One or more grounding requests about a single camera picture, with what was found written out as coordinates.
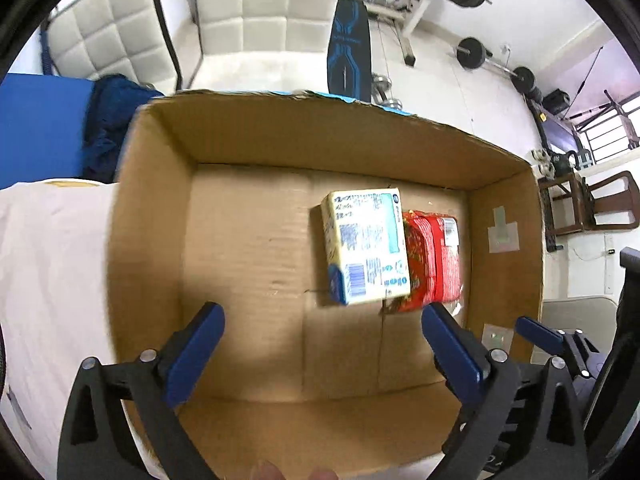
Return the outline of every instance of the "blue towel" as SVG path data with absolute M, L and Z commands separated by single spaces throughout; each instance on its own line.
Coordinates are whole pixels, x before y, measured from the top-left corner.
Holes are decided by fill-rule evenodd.
M 129 123 L 139 106 L 158 96 L 121 74 L 95 82 L 84 120 L 82 178 L 113 182 Z

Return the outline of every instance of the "finger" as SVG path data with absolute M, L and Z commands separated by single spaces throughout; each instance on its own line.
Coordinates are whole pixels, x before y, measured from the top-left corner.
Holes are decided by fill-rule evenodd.
M 285 478 L 282 471 L 271 462 L 260 460 L 258 464 L 251 469 L 251 480 L 285 480 Z
M 309 475 L 308 480 L 339 480 L 339 478 L 333 469 L 319 467 Z

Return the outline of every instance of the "red package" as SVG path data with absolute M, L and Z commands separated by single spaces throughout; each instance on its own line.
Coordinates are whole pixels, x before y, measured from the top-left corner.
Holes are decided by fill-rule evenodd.
M 460 296 L 458 226 L 451 216 L 420 211 L 402 213 L 411 295 L 399 300 L 396 312 L 410 312 Z

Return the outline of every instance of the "window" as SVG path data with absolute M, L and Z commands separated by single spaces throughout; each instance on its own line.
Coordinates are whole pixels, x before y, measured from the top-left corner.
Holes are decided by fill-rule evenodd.
M 640 132 L 640 96 L 629 99 L 622 105 L 622 109 L 629 114 L 636 132 Z M 582 142 L 590 147 L 596 163 L 621 155 L 630 149 L 622 120 L 615 110 L 602 114 L 582 127 L 578 134 Z

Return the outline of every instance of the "blue mat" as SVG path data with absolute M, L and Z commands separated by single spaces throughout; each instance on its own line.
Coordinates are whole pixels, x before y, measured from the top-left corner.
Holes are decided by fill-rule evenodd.
M 329 93 L 371 102 L 369 17 L 360 0 L 338 0 L 326 63 Z
M 7 74 L 0 84 L 0 189 L 82 173 L 82 130 L 94 83 Z

